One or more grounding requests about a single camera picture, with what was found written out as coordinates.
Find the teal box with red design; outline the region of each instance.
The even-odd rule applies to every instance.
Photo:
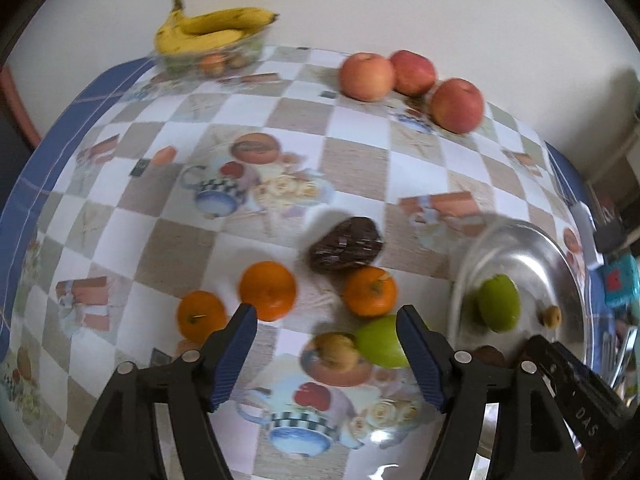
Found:
[[[602,267],[604,301],[607,306],[623,306],[640,297],[638,263],[631,254],[624,254]]]

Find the metal tray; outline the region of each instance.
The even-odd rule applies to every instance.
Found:
[[[500,334],[482,323],[475,302],[480,285],[496,274],[513,280],[521,301],[517,327]],[[552,304],[562,311],[562,324],[554,330],[539,321],[540,313]],[[584,303],[560,247],[529,222],[501,219],[485,229],[462,261],[453,286],[447,339],[456,350],[494,346],[511,363],[534,334],[560,341],[585,362],[590,335]],[[491,457],[497,416],[498,404],[488,404],[478,447],[478,453],[486,458]]]

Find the screw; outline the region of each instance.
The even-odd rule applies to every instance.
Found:
[[[131,361],[124,361],[123,363],[120,363],[118,365],[116,370],[120,375],[126,375],[131,373],[133,371],[133,368],[135,368],[135,366]]]
[[[469,352],[456,352],[453,357],[455,358],[456,361],[458,361],[459,363],[462,363],[463,365],[466,365],[467,363],[471,362],[471,354]]]
[[[520,368],[527,374],[534,374],[538,371],[538,367],[531,361],[523,361],[520,363]]]
[[[182,354],[182,360],[188,363],[194,363],[200,358],[200,352],[197,350],[187,350]]]

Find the bunch of bananas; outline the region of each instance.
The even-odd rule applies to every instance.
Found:
[[[204,52],[247,38],[273,23],[278,15],[258,7],[217,10],[185,16],[183,0],[174,7],[156,32],[154,46],[160,54]]]

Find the white wall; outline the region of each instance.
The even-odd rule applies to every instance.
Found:
[[[582,169],[626,129],[640,54],[602,0],[186,0],[188,13],[263,6],[275,43],[431,58],[471,80]],[[144,56],[170,0],[48,0],[12,52],[41,132],[95,76]]]

